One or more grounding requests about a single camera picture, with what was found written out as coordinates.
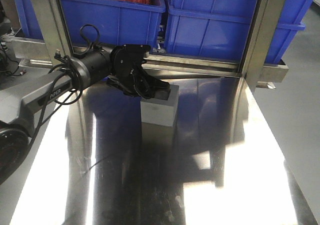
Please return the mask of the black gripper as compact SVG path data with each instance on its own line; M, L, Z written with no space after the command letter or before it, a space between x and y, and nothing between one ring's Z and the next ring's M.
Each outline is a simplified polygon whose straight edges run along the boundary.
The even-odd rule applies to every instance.
M171 92L170 84L153 76L148 77L142 68L146 63L144 56L150 50L151 46L145 44L117 46L111 53L112 69L106 84L130 97L167 100Z

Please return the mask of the gray Piper robot arm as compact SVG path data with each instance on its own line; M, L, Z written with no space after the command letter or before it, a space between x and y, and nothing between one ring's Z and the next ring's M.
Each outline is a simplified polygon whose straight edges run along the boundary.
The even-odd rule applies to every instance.
M144 69L149 45L92 44L78 56L55 54L58 65L35 81L0 92L0 180L7 180L23 163L45 122L46 107L65 93L78 93L107 79L130 97L167 100L166 81Z

